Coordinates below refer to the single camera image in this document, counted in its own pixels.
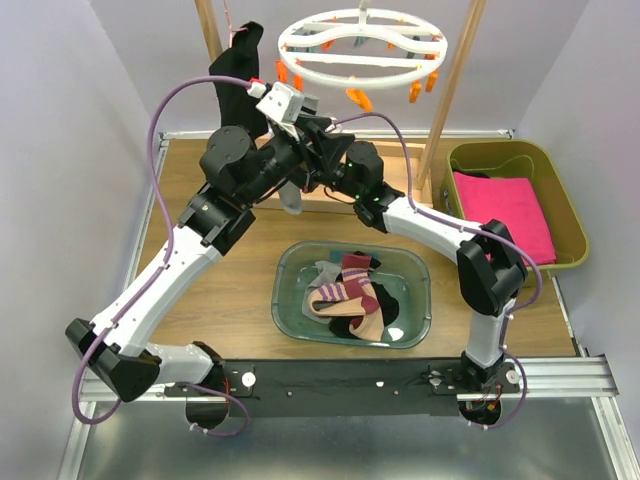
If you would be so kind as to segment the beige purple striped sock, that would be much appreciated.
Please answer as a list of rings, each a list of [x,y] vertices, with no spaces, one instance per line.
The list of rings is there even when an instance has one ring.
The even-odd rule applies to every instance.
[[[382,319],[381,307],[369,280],[325,284],[311,293],[308,304],[319,317]]]

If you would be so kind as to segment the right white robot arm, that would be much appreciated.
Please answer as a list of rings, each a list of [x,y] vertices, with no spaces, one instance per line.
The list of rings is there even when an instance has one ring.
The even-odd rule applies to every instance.
[[[472,311],[460,379],[468,390],[485,390],[496,380],[506,356],[507,323],[527,278],[524,253],[500,221],[462,221],[392,188],[383,179],[383,162],[372,143],[357,141],[342,153],[345,161],[336,156],[316,162],[311,185],[353,199],[354,212],[364,225],[416,240],[456,265],[462,298]]]

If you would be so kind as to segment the white round clip hanger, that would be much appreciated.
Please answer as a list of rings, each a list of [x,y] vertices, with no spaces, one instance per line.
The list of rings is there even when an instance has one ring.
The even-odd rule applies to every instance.
[[[280,60],[303,80],[338,89],[409,86],[436,72],[448,52],[445,34],[409,13],[358,7],[324,11],[286,27]]]

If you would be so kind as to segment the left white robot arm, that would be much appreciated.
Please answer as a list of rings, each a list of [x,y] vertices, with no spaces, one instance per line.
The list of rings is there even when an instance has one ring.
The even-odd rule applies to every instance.
[[[219,355],[202,342],[153,344],[154,330],[246,233],[256,204],[287,182],[308,189],[334,184],[354,141],[352,134],[332,132],[329,119],[308,115],[290,129],[275,127],[262,146],[241,126],[216,130],[200,159],[205,183],[169,225],[165,245],[109,307],[66,328],[82,366],[122,402],[170,382],[186,382],[201,395],[214,393],[222,380]]]

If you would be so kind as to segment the grey sock black stripes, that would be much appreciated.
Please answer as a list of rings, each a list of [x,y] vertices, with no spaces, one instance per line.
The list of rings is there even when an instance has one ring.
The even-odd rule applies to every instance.
[[[306,287],[305,293],[303,296],[301,311],[302,314],[308,319],[323,325],[328,325],[331,318],[330,317],[319,317],[315,315],[308,304],[308,299],[311,293],[329,283],[334,283],[341,273],[341,266],[339,264],[331,263],[329,261],[317,261],[315,263],[315,268],[317,270],[317,276],[311,281],[311,283]]]

